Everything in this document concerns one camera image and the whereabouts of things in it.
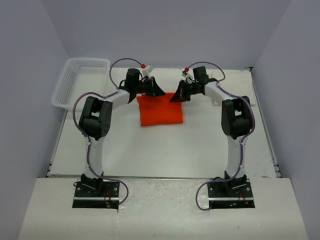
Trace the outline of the orange t-shirt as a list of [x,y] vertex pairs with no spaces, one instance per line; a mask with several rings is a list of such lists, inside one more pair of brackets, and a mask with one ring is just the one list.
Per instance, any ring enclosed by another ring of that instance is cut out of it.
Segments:
[[173,92],[167,92],[162,96],[146,96],[145,94],[138,96],[140,125],[152,127],[182,124],[184,122],[182,104],[170,102],[173,95]]

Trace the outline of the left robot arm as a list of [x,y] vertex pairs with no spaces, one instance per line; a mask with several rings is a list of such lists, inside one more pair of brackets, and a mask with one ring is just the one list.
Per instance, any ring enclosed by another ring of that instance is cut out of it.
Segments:
[[112,111],[131,103],[139,94],[148,97],[164,96],[165,92],[158,86],[151,76],[152,67],[149,65],[138,70],[129,68],[124,85],[120,85],[116,92],[102,96],[94,92],[87,93],[81,116],[77,124],[78,129],[85,137],[86,164],[80,177],[81,191],[94,197],[104,191],[104,176],[102,166],[103,142],[111,128]]

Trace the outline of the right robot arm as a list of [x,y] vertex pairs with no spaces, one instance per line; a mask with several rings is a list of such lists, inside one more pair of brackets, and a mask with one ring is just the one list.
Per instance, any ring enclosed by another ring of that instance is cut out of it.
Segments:
[[192,95],[202,94],[221,105],[221,128],[227,137],[228,160],[224,178],[213,180],[214,185],[223,186],[227,196],[233,197],[241,191],[247,182],[245,170],[245,146],[247,138],[255,130],[255,117],[247,96],[237,96],[221,87],[223,78],[210,78],[205,66],[194,68],[193,75],[186,67],[182,71],[183,79],[179,81],[171,103],[189,102]]

